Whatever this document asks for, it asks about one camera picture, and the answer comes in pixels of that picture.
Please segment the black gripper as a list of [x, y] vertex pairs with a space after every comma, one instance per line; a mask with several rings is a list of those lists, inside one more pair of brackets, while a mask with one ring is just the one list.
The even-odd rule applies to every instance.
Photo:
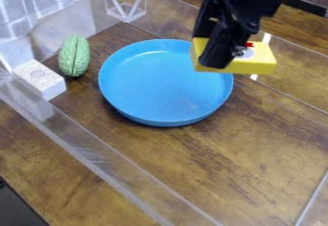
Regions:
[[[208, 38], [198, 57], [202, 66], [224, 69], [248, 48], [252, 34], [260, 29], [263, 17], [272, 17], [284, 0], [202, 0], [194, 22], [193, 37]], [[227, 10], [235, 26], [221, 25]]]

